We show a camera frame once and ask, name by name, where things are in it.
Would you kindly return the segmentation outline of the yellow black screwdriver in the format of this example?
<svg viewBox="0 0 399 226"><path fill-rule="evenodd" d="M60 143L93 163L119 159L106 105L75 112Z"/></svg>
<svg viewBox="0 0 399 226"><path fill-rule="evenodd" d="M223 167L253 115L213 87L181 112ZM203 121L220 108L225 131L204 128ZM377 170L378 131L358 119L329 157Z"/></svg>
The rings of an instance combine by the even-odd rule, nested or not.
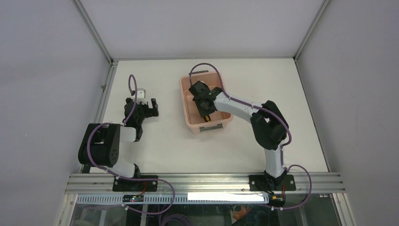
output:
<svg viewBox="0 0 399 226"><path fill-rule="evenodd" d="M209 122L209 121L211 121L211 118L210 118L209 115L206 115L206 116L204 117L204 120L205 120L205 122Z"/></svg>

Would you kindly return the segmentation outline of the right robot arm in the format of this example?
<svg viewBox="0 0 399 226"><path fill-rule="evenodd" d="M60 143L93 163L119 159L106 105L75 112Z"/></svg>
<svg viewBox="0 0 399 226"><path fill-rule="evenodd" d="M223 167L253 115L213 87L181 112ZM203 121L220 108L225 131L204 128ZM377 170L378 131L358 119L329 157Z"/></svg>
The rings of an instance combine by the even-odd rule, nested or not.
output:
<svg viewBox="0 0 399 226"><path fill-rule="evenodd" d="M200 116L205 120L209 121L212 113L220 111L251 124L255 140L265 153L265 184L272 191L279 190L287 174L283 163L283 142L289 132L277 105L273 101L267 101L261 106L252 105L226 95L220 87L210 89L201 81L191 84L189 92Z"/></svg>

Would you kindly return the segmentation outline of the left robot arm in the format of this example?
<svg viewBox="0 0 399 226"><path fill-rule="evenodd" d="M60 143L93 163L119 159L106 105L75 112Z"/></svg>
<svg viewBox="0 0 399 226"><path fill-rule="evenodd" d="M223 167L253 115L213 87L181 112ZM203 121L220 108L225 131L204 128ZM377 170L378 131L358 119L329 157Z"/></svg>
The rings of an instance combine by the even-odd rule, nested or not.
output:
<svg viewBox="0 0 399 226"><path fill-rule="evenodd" d="M151 99L152 106L144 98L136 102L126 99L122 124L90 123L78 151L81 164L99 167L117 178L124 178L123 185L129 191L141 187L142 179L139 167L120 156L120 143L140 141L143 134L142 124L146 118L158 117L158 103Z"/></svg>

